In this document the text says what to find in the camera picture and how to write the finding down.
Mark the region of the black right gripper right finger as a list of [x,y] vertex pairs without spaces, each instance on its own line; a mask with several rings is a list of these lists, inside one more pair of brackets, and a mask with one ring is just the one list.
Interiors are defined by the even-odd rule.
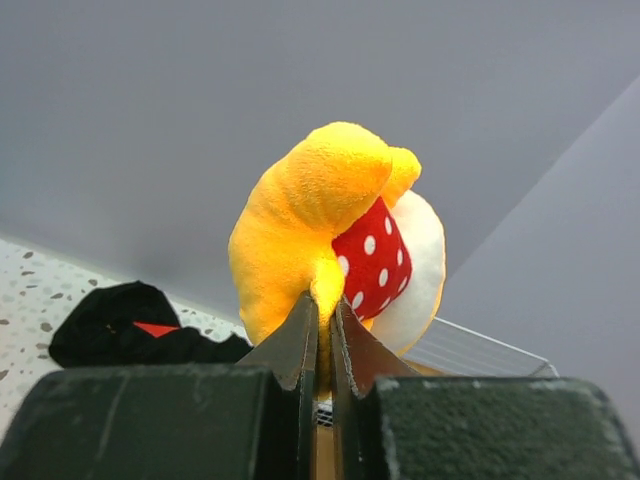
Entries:
[[635,479],[615,408],[576,378],[424,376],[340,303],[330,321],[340,479]]

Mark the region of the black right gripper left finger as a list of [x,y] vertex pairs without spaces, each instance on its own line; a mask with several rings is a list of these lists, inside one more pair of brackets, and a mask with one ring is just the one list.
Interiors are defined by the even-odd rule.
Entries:
[[5,479],[312,479],[318,309],[309,294],[235,364],[44,376],[1,445]]

